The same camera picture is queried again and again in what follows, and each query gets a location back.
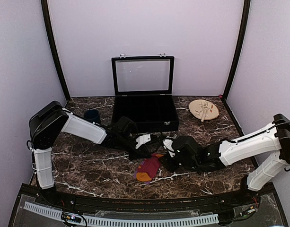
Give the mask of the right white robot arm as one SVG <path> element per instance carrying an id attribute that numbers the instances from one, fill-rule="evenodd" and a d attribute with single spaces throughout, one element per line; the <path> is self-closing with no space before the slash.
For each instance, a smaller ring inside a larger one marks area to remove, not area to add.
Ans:
<path id="1" fill-rule="evenodd" d="M 214 172 L 242 159 L 265 152 L 268 158 L 243 179 L 243 188 L 235 194 L 235 201 L 245 205 L 257 192 L 281 170 L 290 166 L 290 120 L 277 114 L 265 127 L 236 139 L 223 139 L 206 147 L 199 145 L 191 136 L 165 139 L 167 153 L 160 158 L 166 170 L 178 168 L 202 173 Z"/>

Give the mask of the black storage box with lid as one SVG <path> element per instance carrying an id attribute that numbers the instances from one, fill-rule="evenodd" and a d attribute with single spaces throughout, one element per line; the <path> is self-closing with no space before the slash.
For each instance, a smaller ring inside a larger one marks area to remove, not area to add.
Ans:
<path id="1" fill-rule="evenodd" d="M 111 58 L 114 81 L 112 123 L 132 120 L 136 132 L 178 131 L 179 118 L 172 96 L 174 56 Z"/>

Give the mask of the maroon orange purple sock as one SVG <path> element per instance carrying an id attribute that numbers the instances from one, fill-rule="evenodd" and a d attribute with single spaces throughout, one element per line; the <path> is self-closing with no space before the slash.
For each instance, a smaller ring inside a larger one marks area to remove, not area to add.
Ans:
<path id="1" fill-rule="evenodd" d="M 161 162 L 159 159 L 163 157 L 162 154 L 154 153 L 150 158 L 145 158 L 136 169 L 134 177 L 145 184 L 149 184 L 156 176 Z"/>

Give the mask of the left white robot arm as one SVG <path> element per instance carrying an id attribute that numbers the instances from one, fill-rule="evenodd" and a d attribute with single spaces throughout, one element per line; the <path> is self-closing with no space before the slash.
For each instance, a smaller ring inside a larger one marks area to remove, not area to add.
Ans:
<path id="1" fill-rule="evenodd" d="M 37 186 L 42 189 L 41 197 L 50 206 L 57 206 L 60 195 L 55 187 L 52 170 L 52 148 L 61 132 L 89 140 L 106 148 L 127 151 L 129 159 L 162 157 L 148 151 L 146 144 L 152 143 L 151 135 L 130 136 L 136 124 L 127 117 L 108 126 L 89 122 L 52 101 L 29 120 L 30 140 L 27 148 L 32 151 L 32 165 L 37 174 Z"/>

